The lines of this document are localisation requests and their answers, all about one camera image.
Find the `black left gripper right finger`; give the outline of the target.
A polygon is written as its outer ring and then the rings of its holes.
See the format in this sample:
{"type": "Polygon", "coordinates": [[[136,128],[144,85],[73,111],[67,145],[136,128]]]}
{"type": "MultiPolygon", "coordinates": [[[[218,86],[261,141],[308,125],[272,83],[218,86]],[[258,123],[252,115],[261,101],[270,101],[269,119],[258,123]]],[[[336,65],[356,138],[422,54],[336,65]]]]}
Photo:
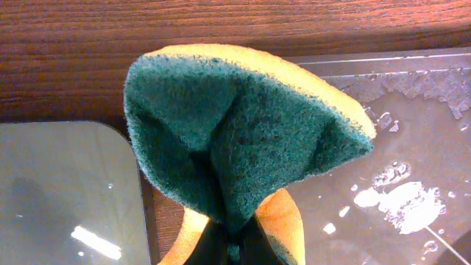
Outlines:
{"type": "Polygon", "coordinates": [[[242,265],[283,265],[272,249],[261,224],[254,216],[249,219],[238,235],[242,265]]]}

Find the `yellow green sponge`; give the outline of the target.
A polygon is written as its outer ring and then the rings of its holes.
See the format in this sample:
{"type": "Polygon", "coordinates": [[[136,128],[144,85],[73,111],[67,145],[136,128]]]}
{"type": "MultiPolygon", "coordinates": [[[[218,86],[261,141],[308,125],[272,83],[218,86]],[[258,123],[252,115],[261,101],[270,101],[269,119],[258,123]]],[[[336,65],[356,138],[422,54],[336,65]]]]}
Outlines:
{"type": "Polygon", "coordinates": [[[139,165],[182,205],[163,264],[184,264],[211,220],[239,233],[255,217],[283,264],[304,264],[300,211],[287,187],[368,155],[375,126],[352,97],[273,54],[227,44],[167,46],[140,56],[124,83],[139,165]]]}

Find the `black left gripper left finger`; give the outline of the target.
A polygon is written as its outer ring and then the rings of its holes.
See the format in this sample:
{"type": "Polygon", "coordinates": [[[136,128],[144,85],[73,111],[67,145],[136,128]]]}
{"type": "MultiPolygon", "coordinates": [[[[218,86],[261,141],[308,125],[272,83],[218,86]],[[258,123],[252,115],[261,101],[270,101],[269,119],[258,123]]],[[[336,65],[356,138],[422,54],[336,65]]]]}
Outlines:
{"type": "Polygon", "coordinates": [[[210,220],[184,265],[228,265],[228,238],[224,225],[210,220]]]}

